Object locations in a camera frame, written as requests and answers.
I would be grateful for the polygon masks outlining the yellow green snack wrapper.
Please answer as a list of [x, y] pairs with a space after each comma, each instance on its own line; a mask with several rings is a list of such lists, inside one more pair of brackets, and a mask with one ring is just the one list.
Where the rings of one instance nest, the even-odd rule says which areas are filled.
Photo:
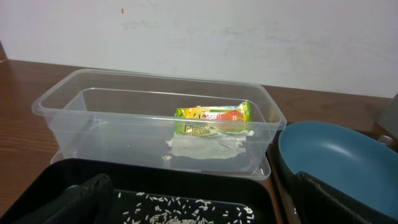
[[223, 138], [253, 133], [251, 105], [244, 101], [238, 106], [197, 106], [177, 108], [175, 116], [181, 121], [175, 124], [175, 133], [198, 138]]

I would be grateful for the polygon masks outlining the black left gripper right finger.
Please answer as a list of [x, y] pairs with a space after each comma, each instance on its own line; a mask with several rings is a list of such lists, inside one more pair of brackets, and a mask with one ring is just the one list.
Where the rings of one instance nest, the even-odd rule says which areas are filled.
[[302, 223], [397, 224], [306, 172], [294, 175], [292, 201]]

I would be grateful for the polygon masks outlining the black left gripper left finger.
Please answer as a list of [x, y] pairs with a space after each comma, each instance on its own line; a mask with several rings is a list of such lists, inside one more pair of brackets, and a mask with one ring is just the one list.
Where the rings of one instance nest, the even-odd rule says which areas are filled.
[[113, 192], [111, 178], [98, 174], [12, 224], [106, 223], [113, 204]]

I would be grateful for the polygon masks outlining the white napkin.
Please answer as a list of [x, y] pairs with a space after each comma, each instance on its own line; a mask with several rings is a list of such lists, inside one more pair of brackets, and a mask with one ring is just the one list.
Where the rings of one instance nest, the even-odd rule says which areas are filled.
[[192, 159], [229, 159], [245, 153], [243, 142], [254, 135], [254, 131], [240, 133], [222, 133], [216, 138], [199, 138], [187, 134], [174, 134], [166, 141], [171, 148], [169, 153], [177, 157]]

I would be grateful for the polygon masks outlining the pile of rice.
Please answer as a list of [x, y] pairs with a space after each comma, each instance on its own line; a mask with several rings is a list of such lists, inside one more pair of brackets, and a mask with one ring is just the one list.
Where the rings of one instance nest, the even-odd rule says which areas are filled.
[[255, 218], [252, 208], [239, 203], [119, 191], [116, 193], [108, 222], [122, 224], [253, 224]]

